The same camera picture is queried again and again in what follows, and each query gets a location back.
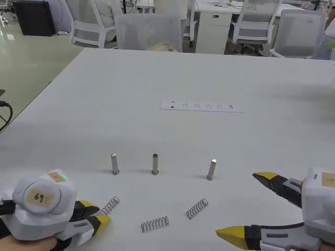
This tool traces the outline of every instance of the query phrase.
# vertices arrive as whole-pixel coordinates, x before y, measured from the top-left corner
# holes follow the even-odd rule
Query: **floor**
[[[23,36],[17,20],[0,21],[0,100],[11,104],[17,116],[82,50],[69,36]],[[0,115],[9,116],[6,108]],[[0,127],[4,121],[0,118]]]

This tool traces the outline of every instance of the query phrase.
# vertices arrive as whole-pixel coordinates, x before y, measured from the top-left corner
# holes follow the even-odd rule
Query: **power outlet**
[[[211,102],[185,102],[174,100],[163,100],[161,102],[162,110],[177,111],[213,111],[213,112],[241,112],[234,105],[225,105],[222,103]]]

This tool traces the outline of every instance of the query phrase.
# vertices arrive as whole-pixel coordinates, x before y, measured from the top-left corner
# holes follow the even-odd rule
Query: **coil spring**
[[[141,223],[143,233],[149,230],[158,229],[158,228],[168,226],[168,225],[169,225],[169,219],[167,218],[167,216],[163,216],[161,218],[157,218],[154,220]]]
[[[111,200],[101,209],[98,215],[109,215],[114,207],[120,202],[119,198],[113,197]]]
[[[186,212],[186,216],[189,219],[192,219],[196,216],[202,209],[208,206],[208,201],[206,199],[202,199],[198,203],[196,203],[191,209]]]

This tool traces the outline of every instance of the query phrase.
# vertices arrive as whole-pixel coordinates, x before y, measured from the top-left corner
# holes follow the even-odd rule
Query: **office chair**
[[[231,22],[229,39],[233,43],[255,45],[255,53],[260,55],[263,44],[271,43],[273,22],[282,0],[245,0],[236,22]]]
[[[111,37],[112,40],[116,35],[115,25],[104,25],[95,0],[65,0],[64,3],[71,18],[72,43],[80,42],[104,48],[106,37]],[[118,9],[113,9],[113,15],[121,15],[119,1],[116,6]]]
[[[115,18],[117,47],[123,50],[147,50],[167,42],[182,52],[181,23],[178,16],[129,14]]]
[[[322,43],[327,15],[314,10],[283,10],[270,56],[306,58]]]

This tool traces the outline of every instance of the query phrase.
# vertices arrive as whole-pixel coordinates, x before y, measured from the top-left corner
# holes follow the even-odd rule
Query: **black cable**
[[[10,104],[4,101],[0,101],[0,107],[5,107],[5,106],[9,108],[10,114],[9,114],[9,118],[7,119],[6,123],[0,128],[0,133],[9,125],[13,117],[13,108],[10,106]]]
[[[195,0],[195,3],[196,3],[196,5],[197,5],[198,12],[200,12],[200,11],[199,11],[199,5],[198,5],[198,2],[197,2],[197,0]]]
[[[62,11],[62,17],[61,17],[61,20],[60,20],[60,21],[57,21],[57,22],[63,22],[63,18],[64,18],[63,6],[62,6],[60,0],[58,0],[58,3],[59,3],[59,6],[60,6],[60,9],[61,9],[61,11]]]
[[[127,10],[126,10],[126,0],[124,0],[124,14],[127,13]]]

